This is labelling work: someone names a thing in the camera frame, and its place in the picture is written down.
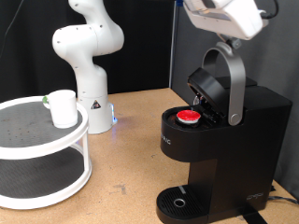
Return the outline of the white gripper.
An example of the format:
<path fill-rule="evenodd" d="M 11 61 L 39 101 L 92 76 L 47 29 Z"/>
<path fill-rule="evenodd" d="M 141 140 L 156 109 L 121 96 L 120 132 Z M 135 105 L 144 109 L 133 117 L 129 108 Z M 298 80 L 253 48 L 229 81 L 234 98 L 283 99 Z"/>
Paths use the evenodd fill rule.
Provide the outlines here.
<path fill-rule="evenodd" d="M 265 27 L 254 0 L 183 0 L 183 7 L 196 28 L 216 33 L 233 49 Z"/>

